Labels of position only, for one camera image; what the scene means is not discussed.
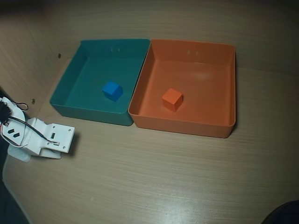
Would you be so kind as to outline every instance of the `orange bin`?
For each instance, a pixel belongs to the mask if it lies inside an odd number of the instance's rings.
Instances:
[[[183,102],[170,110],[164,101],[173,90]],[[235,47],[152,40],[129,114],[140,128],[227,138],[236,117]]]

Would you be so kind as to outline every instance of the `wooden wall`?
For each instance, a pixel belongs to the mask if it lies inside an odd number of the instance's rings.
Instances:
[[[233,44],[239,67],[299,69],[298,26],[273,0],[65,0],[46,14],[69,57],[85,39],[171,38]]]
[[[54,32],[37,8],[3,9],[0,4],[0,87],[36,116],[63,59]]]

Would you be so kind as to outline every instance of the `white robotic arm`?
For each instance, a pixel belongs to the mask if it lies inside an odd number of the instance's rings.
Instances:
[[[60,159],[61,152],[69,152],[74,127],[47,125],[36,118],[26,122],[23,111],[6,97],[0,98],[0,105],[10,111],[0,123],[0,134],[10,144],[10,156],[28,162],[32,155]]]

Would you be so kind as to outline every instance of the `cube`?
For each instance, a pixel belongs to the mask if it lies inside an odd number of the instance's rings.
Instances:
[[[163,105],[167,109],[175,112],[183,103],[183,95],[174,89],[169,89],[163,96]]]
[[[122,87],[114,82],[108,82],[102,89],[105,97],[116,102],[123,94]]]

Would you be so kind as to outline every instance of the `orange cube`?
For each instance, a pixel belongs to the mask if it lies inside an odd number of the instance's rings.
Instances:
[[[163,96],[163,105],[175,112],[183,103],[183,95],[174,89],[169,89]]]

